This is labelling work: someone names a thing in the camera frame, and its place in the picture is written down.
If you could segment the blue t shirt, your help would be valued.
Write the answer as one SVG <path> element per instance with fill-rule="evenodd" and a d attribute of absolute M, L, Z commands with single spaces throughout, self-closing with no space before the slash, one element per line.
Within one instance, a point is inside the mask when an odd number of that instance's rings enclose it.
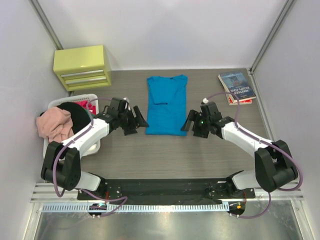
<path fill-rule="evenodd" d="M 187 135 L 181 130 L 187 118 L 187 84 L 185 75 L 147 79 L 147 135 Z"/>

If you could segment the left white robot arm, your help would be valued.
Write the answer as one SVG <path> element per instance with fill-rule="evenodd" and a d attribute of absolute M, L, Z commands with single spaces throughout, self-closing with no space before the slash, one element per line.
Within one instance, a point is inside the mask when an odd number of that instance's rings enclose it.
<path fill-rule="evenodd" d="M 149 124 L 138 106 L 130 107 L 126 98 L 114 97 L 106 112 L 90 116 L 90 122 L 74 136 L 58 143 L 48 144 L 40 177 L 54 186 L 55 193 L 62 197 L 65 191 L 78 190 L 80 195 L 105 199 L 107 181 L 101 176 L 81 170 L 81 158 L 100 139 L 118 128 L 124 135 L 137 133 L 138 128 Z"/>

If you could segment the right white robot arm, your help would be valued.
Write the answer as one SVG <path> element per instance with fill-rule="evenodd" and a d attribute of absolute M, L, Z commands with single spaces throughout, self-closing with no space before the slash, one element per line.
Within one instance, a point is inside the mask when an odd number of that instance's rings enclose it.
<path fill-rule="evenodd" d="M 200 111 L 189 112 L 182 131 L 192 130 L 193 136 L 200 138 L 213 134 L 253 157 L 254 170 L 242 170 L 227 177 L 233 191 L 251 188 L 262 188 L 268 193 L 282 191 L 284 185 L 299 177 L 289 147 L 283 140 L 272 141 L 248 131 L 235 119 L 223 117 L 214 102 L 203 102 L 200 108 Z"/>

